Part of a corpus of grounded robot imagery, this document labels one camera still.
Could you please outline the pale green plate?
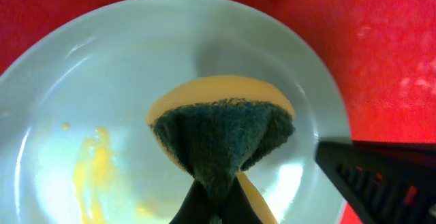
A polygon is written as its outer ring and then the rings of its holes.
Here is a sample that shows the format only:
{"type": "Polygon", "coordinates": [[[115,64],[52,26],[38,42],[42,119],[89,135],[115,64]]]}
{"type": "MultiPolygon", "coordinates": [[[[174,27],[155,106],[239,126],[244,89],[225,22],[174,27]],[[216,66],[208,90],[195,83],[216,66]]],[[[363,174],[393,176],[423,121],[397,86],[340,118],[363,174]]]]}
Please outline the pale green plate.
{"type": "Polygon", "coordinates": [[[289,142],[247,172],[280,223],[338,223],[345,201],[314,158],[349,140],[332,76],[292,30],[228,0],[128,0],[60,27],[1,76],[1,222],[168,223],[191,177],[164,155],[150,106],[203,76],[276,86],[295,111],[289,142]]]}

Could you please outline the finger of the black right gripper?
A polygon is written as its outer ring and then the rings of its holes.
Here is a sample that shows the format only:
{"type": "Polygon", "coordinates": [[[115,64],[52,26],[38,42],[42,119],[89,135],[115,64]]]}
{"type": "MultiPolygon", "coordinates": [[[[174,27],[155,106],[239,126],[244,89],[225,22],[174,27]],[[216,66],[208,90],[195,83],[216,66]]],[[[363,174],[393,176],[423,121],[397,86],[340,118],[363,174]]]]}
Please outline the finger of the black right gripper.
{"type": "Polygon", "coordinates": [[[435,145],[321,141],[315,161],[363,223],[435,224],[435,145]]]}

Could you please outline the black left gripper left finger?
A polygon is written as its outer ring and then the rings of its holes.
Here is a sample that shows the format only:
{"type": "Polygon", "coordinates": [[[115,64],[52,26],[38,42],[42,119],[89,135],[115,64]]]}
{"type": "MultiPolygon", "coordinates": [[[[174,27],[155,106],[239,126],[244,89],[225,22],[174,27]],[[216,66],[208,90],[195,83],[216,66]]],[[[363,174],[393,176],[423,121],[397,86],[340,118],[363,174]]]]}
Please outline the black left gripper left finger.
{"type": "Polygon", "coordinates": [[[195,180],[170,224],[209,224],[210,219],[208,195],[201,183],[195,180]]]}

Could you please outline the yellow green scrub sponge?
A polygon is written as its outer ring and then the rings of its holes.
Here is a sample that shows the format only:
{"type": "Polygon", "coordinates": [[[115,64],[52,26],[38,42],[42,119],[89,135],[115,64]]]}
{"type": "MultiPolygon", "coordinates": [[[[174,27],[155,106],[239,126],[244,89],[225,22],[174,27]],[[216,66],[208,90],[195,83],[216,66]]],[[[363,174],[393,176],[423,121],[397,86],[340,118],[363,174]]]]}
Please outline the yellow green scrub sponge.
{"type": "Polygon", "coordinates": [[[146,121],[167,157],[204,187],[210,223],[236,178],[262,223],[276,221],[246,171],[294,133],[295,111],[273,85],[242,76],[199,78],[150,108],[146,121]]]}

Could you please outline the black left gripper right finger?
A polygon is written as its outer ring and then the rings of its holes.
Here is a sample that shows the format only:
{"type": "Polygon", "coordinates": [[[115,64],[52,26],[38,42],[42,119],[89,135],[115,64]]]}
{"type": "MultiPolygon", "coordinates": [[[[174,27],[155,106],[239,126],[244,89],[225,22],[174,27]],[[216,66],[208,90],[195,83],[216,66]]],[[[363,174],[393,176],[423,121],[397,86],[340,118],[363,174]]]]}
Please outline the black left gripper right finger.
{"type": "Polygon", "coordinates": [[[236,178],[221,203],[221,220],[223,224],[262,224],[236,178]]]}

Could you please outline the red plastic serving tray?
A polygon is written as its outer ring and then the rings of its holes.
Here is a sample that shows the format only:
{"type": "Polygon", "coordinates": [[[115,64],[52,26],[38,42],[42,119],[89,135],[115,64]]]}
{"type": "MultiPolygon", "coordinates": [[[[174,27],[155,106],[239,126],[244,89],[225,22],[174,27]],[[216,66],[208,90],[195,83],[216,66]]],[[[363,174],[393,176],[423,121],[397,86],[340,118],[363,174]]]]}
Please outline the red plastic serving tray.
{"type": "MultiPolygon", "coordinates": [[[[1,0],[1,75],[69,22],[128,0],[1,0]]],[[[343,100],[349,138],[435,141],[435,0],[228,0],[297,34],[321,59],[343,100]]],[[[81,223],[107,223],[81,204],[81,223]]]]}

